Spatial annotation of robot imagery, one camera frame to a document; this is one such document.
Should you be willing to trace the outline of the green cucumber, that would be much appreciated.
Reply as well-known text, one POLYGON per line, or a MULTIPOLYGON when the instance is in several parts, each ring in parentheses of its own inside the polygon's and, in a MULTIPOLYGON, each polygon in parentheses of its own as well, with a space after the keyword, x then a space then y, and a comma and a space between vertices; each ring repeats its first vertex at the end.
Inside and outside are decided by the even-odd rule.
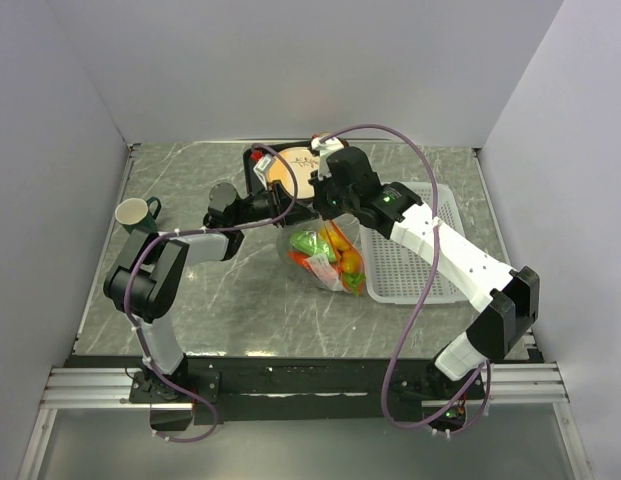
POLYGON ((296 231, 289 237, 289 243, 291 247, 308 256, 324 254, 329 262, 335 263, 337 261, 331 245, 323 240, 317 232, 296 231))

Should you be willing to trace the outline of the clear zip bag orange zipper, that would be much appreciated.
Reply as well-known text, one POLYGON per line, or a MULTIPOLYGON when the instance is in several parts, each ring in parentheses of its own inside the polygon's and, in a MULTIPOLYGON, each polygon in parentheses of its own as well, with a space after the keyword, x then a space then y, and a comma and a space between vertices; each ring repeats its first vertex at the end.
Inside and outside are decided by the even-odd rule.
POLYGON ((286 227, 276 248, 291 278, 326 291, 363 294, 362 254, 334 221, 312 220, 286 227))

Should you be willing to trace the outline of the yellow pear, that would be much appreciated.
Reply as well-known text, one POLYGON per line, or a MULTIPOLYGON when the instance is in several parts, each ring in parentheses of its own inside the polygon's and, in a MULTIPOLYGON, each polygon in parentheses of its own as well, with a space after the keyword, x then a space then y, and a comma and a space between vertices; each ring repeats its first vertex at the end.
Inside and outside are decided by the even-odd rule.
POLYGON ((361 258, 356 250, 345 250, 340 256, 340 267, 344 273, 357 274, 361 271, 361 258))

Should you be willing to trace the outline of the orange carrot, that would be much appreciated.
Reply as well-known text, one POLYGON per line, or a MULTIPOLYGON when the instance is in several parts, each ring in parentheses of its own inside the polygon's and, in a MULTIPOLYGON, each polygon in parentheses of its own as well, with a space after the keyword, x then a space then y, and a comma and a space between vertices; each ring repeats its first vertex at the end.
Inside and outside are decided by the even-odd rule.
POLYGON ((288 251, 288 258, 314 279, 330 283, 338 279, 338 271, 324 254, 308 256, 299 251, 288 251))

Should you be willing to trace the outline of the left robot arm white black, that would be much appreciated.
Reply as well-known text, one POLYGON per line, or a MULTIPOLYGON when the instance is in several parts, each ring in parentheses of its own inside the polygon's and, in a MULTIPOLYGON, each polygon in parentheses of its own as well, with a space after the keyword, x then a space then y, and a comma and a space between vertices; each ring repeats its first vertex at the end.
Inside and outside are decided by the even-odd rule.
POLYGON ((234 186, 220 183, 210 192, 202 227, 184 233, 159 231, 162 204, 156 197, 127 199, 116 208, 115 219, 129 238, 103 291, 129 317, 142 347, 144 373, 162 399, 174 402, 194 392, 188 359, 169 317, 184 269, 231 259, 249 228, 314 218, 313 197, 309 184, 286 187, 276 181, 241 197, 234 186))

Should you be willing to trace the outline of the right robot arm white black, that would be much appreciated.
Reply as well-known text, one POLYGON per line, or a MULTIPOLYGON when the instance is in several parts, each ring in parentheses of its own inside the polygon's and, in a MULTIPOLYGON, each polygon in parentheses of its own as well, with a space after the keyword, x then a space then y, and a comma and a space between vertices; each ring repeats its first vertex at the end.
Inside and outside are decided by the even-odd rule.
POLYGON ((319 168, 309 180, 315 211, 325 219, 350 214, 412 251, 435 266, 477 311, 465 332, 435 357, 427 375, 429 390, 450 398, 468 372, 486 360, 502 360, 536 321, 538 274, 529 267, 515 270, 480 250, 404 184, 381 183, 361 149, 318 139, 311 149, 319 155, 319 168))

